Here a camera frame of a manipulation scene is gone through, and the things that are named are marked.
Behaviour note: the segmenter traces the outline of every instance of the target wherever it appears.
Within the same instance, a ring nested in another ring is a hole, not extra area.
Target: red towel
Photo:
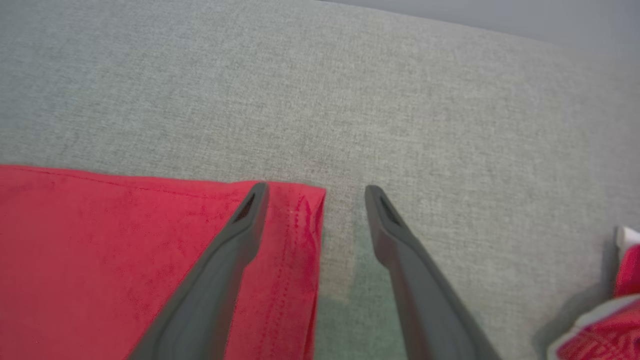
[[[640,245],[625,252],[616,280],[615,297],[640,294]],[[560,360],[640,359],[640,299],[614,307],[605,318],[585,326],[557,350]]]
[[[253,183],[0,166],[0,358],[126,358]],[[226,359],[311,359],[324,189],[270,183]]]

